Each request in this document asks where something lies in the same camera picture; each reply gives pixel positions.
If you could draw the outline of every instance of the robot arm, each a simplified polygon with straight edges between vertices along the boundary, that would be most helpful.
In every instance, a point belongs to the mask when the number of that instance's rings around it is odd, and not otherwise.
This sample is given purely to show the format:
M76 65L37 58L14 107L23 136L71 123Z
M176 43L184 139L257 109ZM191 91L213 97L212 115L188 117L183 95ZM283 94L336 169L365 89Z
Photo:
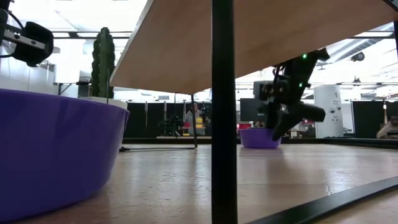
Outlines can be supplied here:
M51 31L34 22L27 22L21 28L7 24L9 15L21 24L9 12L10 2L11 0L2 0L0 3L0 42L6 40L17 46L12 54L2 55L0 58L14 57L30 67L35 67L52 54L54 36Z
M266 128L273 129L273 140L279 139L301 120L322 122L325 111L301 102L304 89L318 60L329 59L326 49L315 50L275 65L274 81L255 82L254 96L263 102Z

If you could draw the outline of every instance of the cactus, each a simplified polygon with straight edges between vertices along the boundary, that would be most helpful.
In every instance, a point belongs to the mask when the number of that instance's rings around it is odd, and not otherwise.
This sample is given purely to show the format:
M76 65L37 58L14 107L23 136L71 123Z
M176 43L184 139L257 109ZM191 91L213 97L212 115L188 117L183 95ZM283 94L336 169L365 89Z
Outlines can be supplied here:
M94 41L93 59L93 63L91 64L93 67L91 73L93 91L91 95L106 98L108 72L110 77L115 68L114 43L107 27L101 29L101 32ZM108 97L113 98L112 86L108 88Z

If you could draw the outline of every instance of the wooden floor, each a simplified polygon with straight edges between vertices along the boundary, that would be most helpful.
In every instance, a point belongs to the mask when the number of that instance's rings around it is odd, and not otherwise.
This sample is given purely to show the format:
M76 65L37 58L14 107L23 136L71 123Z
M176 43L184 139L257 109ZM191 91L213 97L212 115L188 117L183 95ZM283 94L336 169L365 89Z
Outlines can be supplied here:
M238 155L240 223L398 175L393 150L295 144ZM17 223L211 223L210 156L210 146L120 153L100 194ZM391 192L321 223L396 223L397 210L398 192Z

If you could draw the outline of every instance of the ceiling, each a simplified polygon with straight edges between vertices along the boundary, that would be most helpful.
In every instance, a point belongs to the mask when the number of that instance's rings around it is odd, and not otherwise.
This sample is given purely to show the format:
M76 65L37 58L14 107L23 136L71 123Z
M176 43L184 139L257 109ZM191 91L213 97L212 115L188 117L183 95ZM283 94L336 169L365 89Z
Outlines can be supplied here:
M17 0L11 5L11 10L22 23L34 21L52 31L97 32L102 27L109 27L111 32L117 32L135 29L136 21L145 3L146 0ZM331 59L318 63L310 82L313 86L351 83L355 78L359 78L363 83L398 82L395 40L380 39L380 37L390 36L393 30L392 24L386 24L371 32L357 35L357 39L346 39L327 46ZM358 37L367 37L367 39L358 39ZM117 39L114 42L116 57L119 58L127 39ZM90 77L92 43L93 40L86 40L79 56L81 62L77 66L80 67L82 77ZM350 60L352 55L359 52L365 54L363 61ZM237 98L250 96L254 81L272 79L272 68L265 68L236 79L237 92L239 91ZM346 98L355 98L357 93L368 96L387 96L398 93L397 86L392 85L366 85L355 88L352 85L345 85L342 89L343 98L344 95ZM123 94L126 98L135 94L123 88L116 90L125 91ZM306 90L305 96L309 97L312 93L312 90ZM210 92L207 90L199 95L209 98Z

